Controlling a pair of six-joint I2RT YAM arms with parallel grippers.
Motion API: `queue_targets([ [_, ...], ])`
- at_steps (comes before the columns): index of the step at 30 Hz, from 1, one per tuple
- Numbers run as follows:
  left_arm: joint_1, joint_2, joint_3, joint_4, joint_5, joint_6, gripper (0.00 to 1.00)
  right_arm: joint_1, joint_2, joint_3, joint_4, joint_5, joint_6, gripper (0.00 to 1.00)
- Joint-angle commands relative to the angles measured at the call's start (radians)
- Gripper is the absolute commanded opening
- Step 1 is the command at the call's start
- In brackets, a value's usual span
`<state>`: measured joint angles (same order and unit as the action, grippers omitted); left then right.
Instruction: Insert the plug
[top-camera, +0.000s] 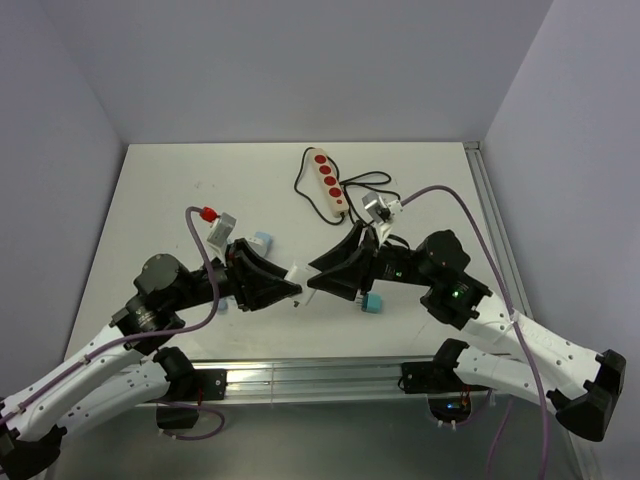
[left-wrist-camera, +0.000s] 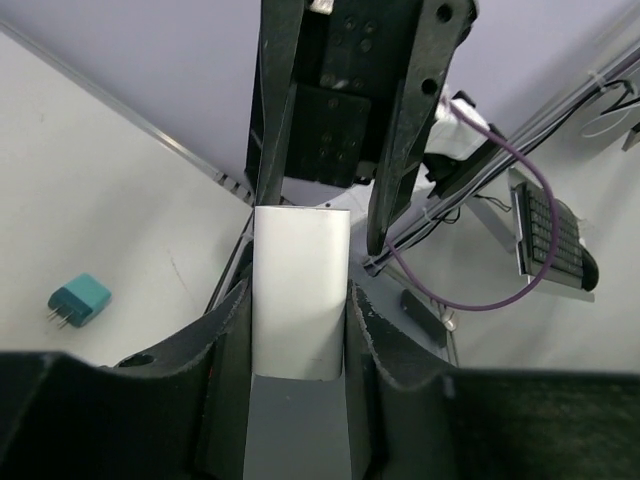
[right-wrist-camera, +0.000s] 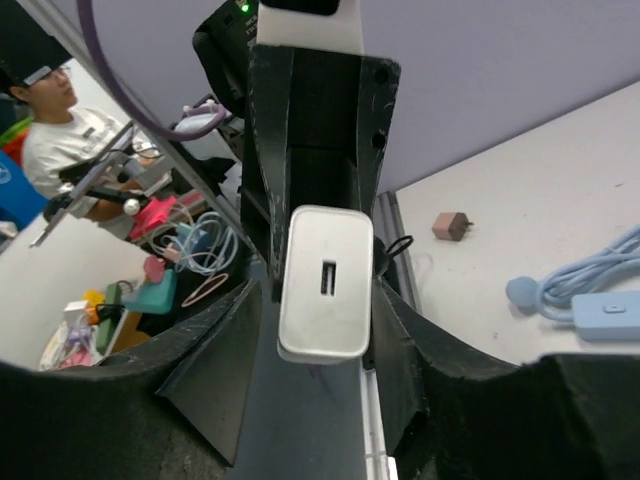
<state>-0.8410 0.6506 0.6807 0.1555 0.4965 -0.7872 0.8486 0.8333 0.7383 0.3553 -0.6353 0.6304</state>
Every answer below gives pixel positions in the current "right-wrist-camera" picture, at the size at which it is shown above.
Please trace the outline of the light blue power strip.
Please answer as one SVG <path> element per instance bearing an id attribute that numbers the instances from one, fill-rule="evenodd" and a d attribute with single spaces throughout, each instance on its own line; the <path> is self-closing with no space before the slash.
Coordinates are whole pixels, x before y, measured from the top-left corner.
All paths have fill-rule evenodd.
<path id="1" fill-rule="evenodd" d="M 639 292 L 576 295 L 571 300 L 578 336 L 589 342 L 639 340 Z"/>

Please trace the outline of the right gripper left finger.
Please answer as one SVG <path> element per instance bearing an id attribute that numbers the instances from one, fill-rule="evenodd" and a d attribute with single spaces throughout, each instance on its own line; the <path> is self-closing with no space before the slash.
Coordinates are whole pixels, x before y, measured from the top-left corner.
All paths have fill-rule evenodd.
<path id="1" fill-rule="evenodd" d="M 232 467 L 260 331 L 248 280 L 92 367 L 1 366 L 5 479 L 221 479 Z"/>

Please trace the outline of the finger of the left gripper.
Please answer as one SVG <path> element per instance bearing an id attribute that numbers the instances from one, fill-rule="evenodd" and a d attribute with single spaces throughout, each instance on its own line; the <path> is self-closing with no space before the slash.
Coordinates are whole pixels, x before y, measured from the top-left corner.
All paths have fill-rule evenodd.
<path id="1" fill-rule="evenodd" d="M 256 44 L 248 70 L 241 225 L 272 280 L 285 272 L 290 168 L 288 120 L 294 48 Z"/>
<path id="2" fill-rule="evenodd" d="M 390 59 L 360 58 L 356 116 L 356 169 L 359 209 L 371 215 L 388 143 L 401 74 Z"/>

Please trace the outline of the white square charger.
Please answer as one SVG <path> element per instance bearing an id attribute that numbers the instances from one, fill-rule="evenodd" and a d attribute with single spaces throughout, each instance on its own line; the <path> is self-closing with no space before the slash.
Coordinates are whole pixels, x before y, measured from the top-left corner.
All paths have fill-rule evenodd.
<path id="1" fill-rule="evenodd" d="M 286 361 L 330 365 L 370 341 L 373 224 L 366 214 L 316 205 L 289 226 L 277 349 Z"/>

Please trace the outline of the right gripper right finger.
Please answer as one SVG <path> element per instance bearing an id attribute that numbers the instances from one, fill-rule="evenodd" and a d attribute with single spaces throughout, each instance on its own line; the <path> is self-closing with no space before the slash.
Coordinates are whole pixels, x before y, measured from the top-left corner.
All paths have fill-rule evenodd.
<path id="1" fill-rule="evenodd" d="M 416 311 L 419 479 L 635 479 L 639 359 L 554 354 L 515 366 Z"/>

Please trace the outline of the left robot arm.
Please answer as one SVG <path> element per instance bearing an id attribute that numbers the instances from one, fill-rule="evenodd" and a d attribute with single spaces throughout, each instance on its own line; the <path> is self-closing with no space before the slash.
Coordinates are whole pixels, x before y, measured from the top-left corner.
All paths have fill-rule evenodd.
<path id="1" fill-rule="evenodd" d="M 297 207 L 371 212 L 400 65 L 365 53 L 357 1 L 227 1 L 192 42 L 244 122 L 241 222 L 279 282 Z"/>

